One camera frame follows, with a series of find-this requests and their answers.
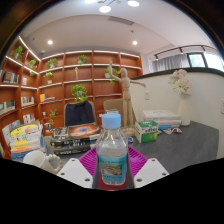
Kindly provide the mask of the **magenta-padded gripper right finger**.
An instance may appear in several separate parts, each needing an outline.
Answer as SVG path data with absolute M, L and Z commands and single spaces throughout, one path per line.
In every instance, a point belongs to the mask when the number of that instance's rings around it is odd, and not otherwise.
M 135 188 L 141 188 L 168 175 L 168 171 L 156 158 L 148 159 L 132 147 L 128 148 L 128 153 Z

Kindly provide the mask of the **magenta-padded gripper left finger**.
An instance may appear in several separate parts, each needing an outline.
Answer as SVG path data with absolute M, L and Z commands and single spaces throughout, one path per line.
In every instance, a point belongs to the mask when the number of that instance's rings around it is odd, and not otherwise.
M 83 188 L 91 188 L 96 167 L 96 149 L 92 148 L 80 158 L 70 158 L 58 176 Z

